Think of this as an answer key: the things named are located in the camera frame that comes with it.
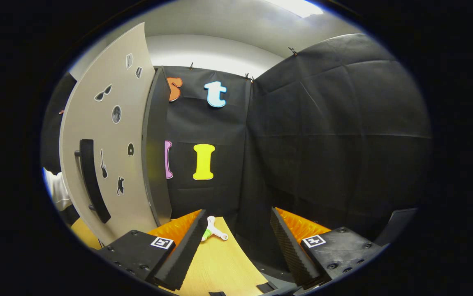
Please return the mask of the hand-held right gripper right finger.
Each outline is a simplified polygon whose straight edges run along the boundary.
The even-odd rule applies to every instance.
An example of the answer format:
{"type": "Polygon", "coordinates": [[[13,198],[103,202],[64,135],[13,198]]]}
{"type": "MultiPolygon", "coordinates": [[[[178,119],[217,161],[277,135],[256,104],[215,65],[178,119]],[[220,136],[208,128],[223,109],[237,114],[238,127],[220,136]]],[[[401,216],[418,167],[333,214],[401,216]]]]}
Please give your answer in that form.
{"type": "Polygon", "coordinates": [[[278,207],[271,208],[270,225],[295,284],[304,289],[351,273],[383,251],[347,227],[331,230],[278,207]]]}

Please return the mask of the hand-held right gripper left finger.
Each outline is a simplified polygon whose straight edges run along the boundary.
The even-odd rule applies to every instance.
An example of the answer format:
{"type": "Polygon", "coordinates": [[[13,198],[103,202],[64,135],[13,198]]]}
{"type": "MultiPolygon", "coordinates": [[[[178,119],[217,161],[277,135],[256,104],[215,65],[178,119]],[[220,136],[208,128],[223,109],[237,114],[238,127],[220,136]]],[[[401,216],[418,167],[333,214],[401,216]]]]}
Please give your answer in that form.
{"type": "Polygon", "coordinates": [[[180,290],[207,226],[207,211],[196,210],[149,232],[127,231],[97,255],[143,282],[180,290]]]}

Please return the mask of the black door handle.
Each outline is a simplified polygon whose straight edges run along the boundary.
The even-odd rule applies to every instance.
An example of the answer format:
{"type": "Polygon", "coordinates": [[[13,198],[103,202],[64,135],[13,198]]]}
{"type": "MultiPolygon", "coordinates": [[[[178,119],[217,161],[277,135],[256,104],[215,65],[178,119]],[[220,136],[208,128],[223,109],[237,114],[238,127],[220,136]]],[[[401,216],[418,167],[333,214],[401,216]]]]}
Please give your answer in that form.
{"type": "Polygon", "coordinates": [[[81,139],[79,150],[74,152],[74,156],[80,161],[84,187],[90,200],[88,208],[97,215],[101,223],[105,224],[111,219],[111,214],[103,200],[97,180],[97,170],[94,161],[94,141],[92,139],[81,139]]]}

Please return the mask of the grey cabinet door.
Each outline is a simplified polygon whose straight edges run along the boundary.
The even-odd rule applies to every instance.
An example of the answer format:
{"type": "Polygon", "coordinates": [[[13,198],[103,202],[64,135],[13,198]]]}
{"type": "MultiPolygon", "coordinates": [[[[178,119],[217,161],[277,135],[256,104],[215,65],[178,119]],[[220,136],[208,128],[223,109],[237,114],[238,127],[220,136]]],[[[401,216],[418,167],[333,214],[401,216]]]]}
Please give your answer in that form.
{"type": "Polygon", "coordinates": [[[142,123],[155,69],[139,23],[109,44],[87,67],[68,99],[60,127],[60,166],[73,205],[94,235],[110,244],[156,223],[142,169],[142,123]],[[81,139],[94,141],[97,180],[111,219],[103,224],[90,202],[74,156],[81,139]]]}

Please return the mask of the green plush toy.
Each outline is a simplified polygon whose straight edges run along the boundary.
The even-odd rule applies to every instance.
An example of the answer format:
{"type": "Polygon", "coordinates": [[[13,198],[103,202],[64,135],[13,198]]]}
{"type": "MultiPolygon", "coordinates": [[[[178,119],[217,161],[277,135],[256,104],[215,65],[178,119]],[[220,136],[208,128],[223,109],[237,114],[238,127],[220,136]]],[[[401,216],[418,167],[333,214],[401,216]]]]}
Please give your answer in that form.
{"type": "Polygon", "coordinates": [[[213,235],[217,236],[218,238],[224,241],[227,241],[229,238],[228,234],[225,234],[224,232],[222,232],[215,226],[216,217],[210,216],[207,219],[208,219],[208,226],[206,227],[204,231],[204,234],[201,238],[201,242],[208,240],[208,238],[210,238],[213,235]]]}

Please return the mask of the dark grey chair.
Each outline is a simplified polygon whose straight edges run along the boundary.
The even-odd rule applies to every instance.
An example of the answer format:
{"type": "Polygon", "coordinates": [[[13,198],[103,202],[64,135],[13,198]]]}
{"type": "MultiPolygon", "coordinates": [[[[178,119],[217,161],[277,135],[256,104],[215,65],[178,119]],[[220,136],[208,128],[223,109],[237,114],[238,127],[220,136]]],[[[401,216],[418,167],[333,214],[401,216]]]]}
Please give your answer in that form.
{"type": "Polygon", "coordinates": [[[393,243],[413,220],[418,208],[395,210],[381,233],[373,241],[380,247],[393,243]]]}

